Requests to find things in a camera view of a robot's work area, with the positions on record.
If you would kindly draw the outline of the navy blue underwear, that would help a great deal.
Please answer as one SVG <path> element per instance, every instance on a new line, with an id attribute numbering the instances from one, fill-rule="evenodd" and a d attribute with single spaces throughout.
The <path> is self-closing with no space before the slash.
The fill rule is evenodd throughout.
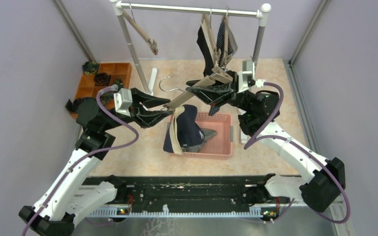
<path id="1" fill-rule="evenodd" d="M 197 107 L 183 105 L 173 114 L 172 122 L 166 131 L 163 150 L 168 153 L 200 152 L 205 144 L 205 133 L 195 122 Z"/>

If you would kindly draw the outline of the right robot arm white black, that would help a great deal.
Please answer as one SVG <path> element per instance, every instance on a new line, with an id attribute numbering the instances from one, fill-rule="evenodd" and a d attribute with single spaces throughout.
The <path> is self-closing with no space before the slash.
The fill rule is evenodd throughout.
<path id="1" fill-rule="evenodd" d="M 216 86 L 191 86 L 186 90 L 212 108 L 231 105 L 238 115 L 240 131 L 249 137 L 244 149 L 263 144 L 273 150 L 299 177 L 274 175 L 258 188 L 258 198 L 269 203 L 275 197 L 299 198 L 312 210 L 323 213 L 345 193 L 345 165 L 337 157 L 328 159 L 301 144 L 277 122 L 284 100 L 283 89 L 265 80 L 249 80 Z"/>

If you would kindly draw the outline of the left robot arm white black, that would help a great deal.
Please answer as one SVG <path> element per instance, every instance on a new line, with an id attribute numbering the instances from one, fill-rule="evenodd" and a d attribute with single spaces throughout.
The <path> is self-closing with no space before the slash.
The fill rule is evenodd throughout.
<path id="1" fill-rule="evenodd" d="M 83 133 L 51 187 L 34 205 L 20 210 L 19 217 L 26 224 L 24 232 L 32 230 L 40 236 L 69 236 L 101 206 L 129 199 L 128 183 L 117 176 L 105 177 L 81 197 L 77 193 L 107 153 L 117 149 L 113 144 L 115 137 L 108 130 L 123 126 L 131 129 L 134 139 L 138 140 L 139 133 L 131 124 L 137 123 L 141 128 L 155 126 L 171 112 L 155 111 L 154 107 L 168 102 L 167 98 L 117 85 L 105 87 L 95 98 L 83 101 L 76 119 L 83 127 Z"/>

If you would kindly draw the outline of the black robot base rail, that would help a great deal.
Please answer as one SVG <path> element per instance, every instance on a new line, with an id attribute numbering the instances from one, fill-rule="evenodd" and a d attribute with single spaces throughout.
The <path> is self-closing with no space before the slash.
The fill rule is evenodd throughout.
<path id="1" fill-rule="evenodd" d="M 288 197 L 272 197 L 264 184 L 265 176 L 198 177 L 88 177 L 84 185 L 103 181 L 118 187 L 117 196 L 108 204 L 125 205 L 135 216 L 159 214 L 228 215 L 250 213 L 254 205 L 285 204 Z"/>

